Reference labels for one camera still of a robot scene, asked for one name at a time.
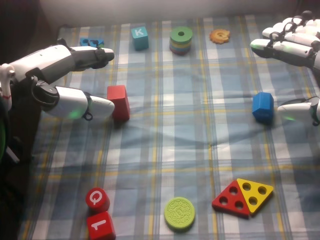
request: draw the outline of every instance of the dark background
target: dark background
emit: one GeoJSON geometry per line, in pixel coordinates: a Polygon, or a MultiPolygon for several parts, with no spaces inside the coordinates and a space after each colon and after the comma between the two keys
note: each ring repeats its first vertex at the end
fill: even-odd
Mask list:
{"type": "MultiPolygon", "coordinates": [[[[299,0],[291,16],[311,10],[320,18],[320,1],[299,0]]],[[[0,65],[11,63],[56,43],[38,0],[0,0],[0,65]]],[[[20,138],[23,151],[19,164],[2,161],[0,166],[0,239],[15,240],[28,189],[31,152],[41,109],[28,97],[19,101],[12,94],[9,112],[11,136],[20,138]]]]}

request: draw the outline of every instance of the blue block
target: blue block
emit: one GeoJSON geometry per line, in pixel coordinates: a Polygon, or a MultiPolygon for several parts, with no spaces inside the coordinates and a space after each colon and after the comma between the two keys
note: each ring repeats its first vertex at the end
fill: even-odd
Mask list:
{"type": "Polygon", "coordinates": [[[144,26],[132,28],[131,34],[135,50],[139,51],[149,48],[148,33],[144,26]]]}
{"type": "Polygon", "coordinates": [[[99,48],[104,48],[105,47],[105,42],[102,38],[87,38],[87,37],[81,37],[80,38],[80,46],[89,46],[90,47],[97,47],[96,41],[98,43],[99,48]]]}
{"type": "Polygon", "coordinates": [[[262,124],[271,124],[274,118],[274,98],[270,93],[259,92],[253,97],[252,114],[262,124]]]}

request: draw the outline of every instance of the red triangle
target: red triangle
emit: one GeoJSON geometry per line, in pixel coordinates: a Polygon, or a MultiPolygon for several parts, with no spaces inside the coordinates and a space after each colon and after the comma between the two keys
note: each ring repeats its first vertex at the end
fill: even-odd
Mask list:
{"type": "Polygon", "coordinates": [[[212,201],[212,207],[217,211],[243,218],[249,218],[250,215],[249,208],[237,180],[234,180],[212,201]]]}

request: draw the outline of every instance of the tablecloth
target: tablecloth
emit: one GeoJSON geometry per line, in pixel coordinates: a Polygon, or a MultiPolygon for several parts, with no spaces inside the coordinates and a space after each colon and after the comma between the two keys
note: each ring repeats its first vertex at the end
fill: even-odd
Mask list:
{"type": "Polygon", "coordinates": [[[117,240],[320,239],[319,128],[282,120],[277,112],[273,126],[265,126],[252,115],[258,92],[271,93],[275,108],[320,94],[307,68],[250,49],[264,28],[283,19],[243,15],[62,28],[59,37],[70,46],[82,37],[102,38],[115,58],[55,84],[100,97],[108,86],[125,85],[130,120],[118,125],[41,114],[19,238],[88,239],[85,196],[101,187],[117,240]],[[135,51],[130,29],[139,26],[147,29],[149,48],[135,51]],[[185,56],[169,50],[177,26],[193,31],[185,56]],[[213,29],[230,30],[229,43],[212,43],[213,29]],[[255,217],[212,209],[212,200],[237,178],[274,187],[255,217]],[[195,207],[194,225],[184,234],[165,224],[164,207],[173,197],[195,207]]]}

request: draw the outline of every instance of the toy block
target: toy block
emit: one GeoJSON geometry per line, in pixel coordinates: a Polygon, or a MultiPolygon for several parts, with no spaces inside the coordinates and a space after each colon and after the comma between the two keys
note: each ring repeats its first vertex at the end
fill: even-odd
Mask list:
{"type": "Polygon", "coordinates": [[[217,211],[243,218],[249,218],[250,215],[237,180],[234,180],[212,201],[212,207],[217,211]]]}
{"type": "Polygon", "coordinates": [[[241,178],[238,178],[236,181],[239,184],[251,214],[257,212],[262,204],[272,195],[274,190],[273,186],[254,181],[248,181],[241,178]]]}
{"type": "Polygon", "coordinates": [[[96,48],[97,46],[99,48],[105,47],[105,41],[102,38],[87,38],[87,37],[81,37],[80,38],[80,46],[90,46],[96,48]]]}
{"type": "Polygon", "coordinates": [[[89,209],[95,213],[102,213],[109,209],[110,200],[105,190],[100,187],[92,188],[85,197],[89,209]]]}
{"type": "Polygon", "coordinates": [[[274,98],[270,93],[259,92],[253,97],[252,114],[262,124],[271,124],[274,117],[274,98]]]}
{"type": "Polygon", "coordinates": [[[130,106],[124,85],[108,86],[107,99],[113,102],[113,119],[116,121],[127,121],[130,118],[130,106]]]}
{"type": "Polygon", "coordinates": [[[131,29],[131,34],[136,51],[149,48],[148,32],[144,26],[131,29]]]}
{"type": "Polygon", "coordinates": [[[91,240],[115,240],[116,233],[112,219],[107,211],[86,219],[91,240]]]}

